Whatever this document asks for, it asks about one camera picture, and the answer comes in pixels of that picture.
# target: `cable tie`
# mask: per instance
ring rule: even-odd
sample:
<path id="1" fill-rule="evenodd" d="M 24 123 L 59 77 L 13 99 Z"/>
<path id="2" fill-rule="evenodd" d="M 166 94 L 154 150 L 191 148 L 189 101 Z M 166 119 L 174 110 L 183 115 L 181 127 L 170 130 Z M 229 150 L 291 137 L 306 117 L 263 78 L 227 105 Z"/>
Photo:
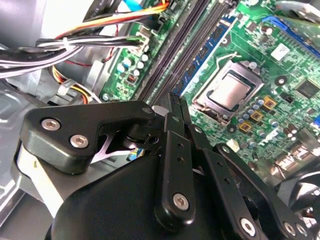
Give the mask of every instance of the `cable tie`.
<path id="1" fill-rule="evenodd" d="M 68 79 L 68 80 L 64 81 L 59 86 L 58 94 L 60 96 L 65 96 L 67 94 L 67 92 L 69 91 L 69 89 L 75 84 L 77 84 L 77 82 L 73 79 Z"/>
<path id="2" fill-rule="evenodd" d="M 71 51 L 74 49 L 74 47 L 69 44 L 68 38 L 66 36 L 62 39 L 62 43 L 65 50 Z"/>

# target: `black ram slot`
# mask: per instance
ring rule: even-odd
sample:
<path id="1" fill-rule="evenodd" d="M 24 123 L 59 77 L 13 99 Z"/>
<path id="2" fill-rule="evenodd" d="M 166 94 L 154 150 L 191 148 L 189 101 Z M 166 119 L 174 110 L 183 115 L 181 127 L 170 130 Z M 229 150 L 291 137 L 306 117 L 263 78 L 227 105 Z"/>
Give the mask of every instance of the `black ram slot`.
<path id="1" fill-rule="evenodd" d="M 152 62 L 152 66 L 143 77 L 140 86 L 136 90 L 133 99 L 146 101 L 153 89 L 159 83 L 161 76 L 169 67 L 172 60 L 178 54 L 189 33 L 200 19 L 202 13 L 206 10 L 211 0 L 190 0 L 190 9 L 180 16 L 176 27 L 166 38 L 157 56 Z"/>
<path id="2" fill-rule="evenodd" d="M 176 65 L 171 69 L 170 74 L 166 76 L 165 83 L 162 84 L 157 95 L 150 101 L 151 105 L 160 104 L 162 97 L 173 90 L 176 83 L 183 77 L 188 65 L 193 61 L 201 50 L 201 47 L 205 44 L 210 33 L 214 31 L 218 21 L 230 10 L 230 8 L 231 6 L 227 3 L 217 3 L 212 8 L 204 23 L 197 30 L 188 46 L 184 49 Z"/>

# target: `cpu socket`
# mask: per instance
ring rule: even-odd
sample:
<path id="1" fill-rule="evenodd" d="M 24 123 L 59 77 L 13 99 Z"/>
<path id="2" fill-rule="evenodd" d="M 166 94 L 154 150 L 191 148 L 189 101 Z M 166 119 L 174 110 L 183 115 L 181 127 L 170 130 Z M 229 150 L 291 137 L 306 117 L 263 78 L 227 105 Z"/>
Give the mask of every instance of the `cpu socket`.
<path id="1" fill-rule="evenodd" d="M 194 106 L 216 121 L 227 124 L 264 85 L 260 70 L 249 66 L 248 61 L 234 63 L 229 60 L 196 94 Z"/>

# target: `yellow chip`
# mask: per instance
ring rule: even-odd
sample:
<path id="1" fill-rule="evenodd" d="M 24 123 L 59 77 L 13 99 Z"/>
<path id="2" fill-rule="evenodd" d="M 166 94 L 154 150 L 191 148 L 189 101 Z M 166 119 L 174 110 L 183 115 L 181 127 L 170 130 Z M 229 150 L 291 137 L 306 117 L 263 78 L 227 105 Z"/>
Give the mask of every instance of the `yellow chip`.
<path id="1" fill-rule="evenodd" d="M 244 122 L 242 124 L 239 124 L 239 129 L 243 132 L 247 133 L 251 130 L 252 126 L 248 122 Z"/>
<path id="2" fill-rule="evenodd" d="M 263 116 L 264 115 L 258 111 L 254 111 L 254 113 L 250 115 L 250 117 L 257 122 L 259 122 L 263 118 Z"/>
<path id="3" fill-rule="evenodd" d="M 265 96 L 263 100 L 264 100 L 263 106 L 265 106 L 267 109 L 273 109 L 277 105 L 276 101 L 269 96 Z"/>

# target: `yellow wire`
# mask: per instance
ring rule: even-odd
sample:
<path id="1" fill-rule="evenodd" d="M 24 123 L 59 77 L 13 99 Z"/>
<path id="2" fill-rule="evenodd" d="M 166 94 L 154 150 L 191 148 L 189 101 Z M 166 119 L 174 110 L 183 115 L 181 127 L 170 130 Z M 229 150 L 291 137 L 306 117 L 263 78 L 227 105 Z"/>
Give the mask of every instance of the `yellow wire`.
<path id="1" fill-rule="evenodd" d="M 113 21 L 113 20 L 119 20 L 119 19 L 123 19 L 123 18 L 126 19 L 126 18 L 139 17 L 139 16 L 144 16 L 144 15 L 150 15 L 150 14 L 158 14 L 158 13 L 163 12 L 167 8 L 167 6 L 169 5 L 169 3 L 166 3 L 164 0 L 162 0 L 162 2 L 164 2 L 164 5 L 155 6 L 155 7 L 151 7 L 151 8 L 145 8 L 145 9 L 142 9 L 139 11 L 124 13 L 121 15 L 118 14 L 118 15 L 104 17 L 104 18 L 97 19 L 97 20 L 83 22 L 82 24 L 74 27 L 70 31 L 73 31 L 78 28 L 91 26 L 91 25 L 105 24 L 106 22 Z"/>
<path id="2" fill-rule="evenodd" d="M 63 78 L 66 78 L 66 77 L 63 76 L 63 75 L 56 69 L 55 66 L 52 66 L 52 70 L 53 70 L 54 79 L 55 79 L 57 82 L 59 82 L 60 84 L 63 83 L 63 81 L 60 80 L 60 76 L 62 76 Z M 84 90 L 82 90 L 80 87 L 74 86 L 74 85 L 71 87 L 71 89 L 76 90 L 76 91 L 78 91 L 79 93 L 81 93 L 82 95 L 84 95 L 87 103 L 89 103 L 89 98 L 90 98 L 90 97 L 87 95 L 87 93 L 86 93 Z"/>

